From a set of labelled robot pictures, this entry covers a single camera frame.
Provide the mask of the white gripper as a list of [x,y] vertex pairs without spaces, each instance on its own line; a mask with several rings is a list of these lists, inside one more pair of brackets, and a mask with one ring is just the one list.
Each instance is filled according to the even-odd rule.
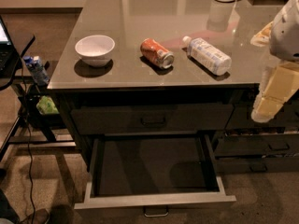
[[[281,60],[299,61],[299,0],[289,0],[273,19],[270,53]],[[299,90],[299,63],[280,62],[263,71],[251,112],[255,122],[266,123]]]

